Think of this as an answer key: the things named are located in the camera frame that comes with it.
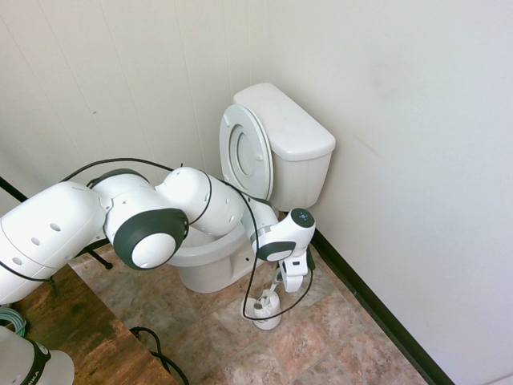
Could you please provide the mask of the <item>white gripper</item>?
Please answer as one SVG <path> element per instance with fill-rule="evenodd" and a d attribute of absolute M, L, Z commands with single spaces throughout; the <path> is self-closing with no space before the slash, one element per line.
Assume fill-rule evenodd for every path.
<path fill-rule="evenodd" d="M 297 292 L 303 282 L 303 277 L 308 273 L 307 253 L 298 257 L 287 257 L 280 261 L 280 269 L 273 275 L 274 282 L 283 282 L 287 293 Z"/>

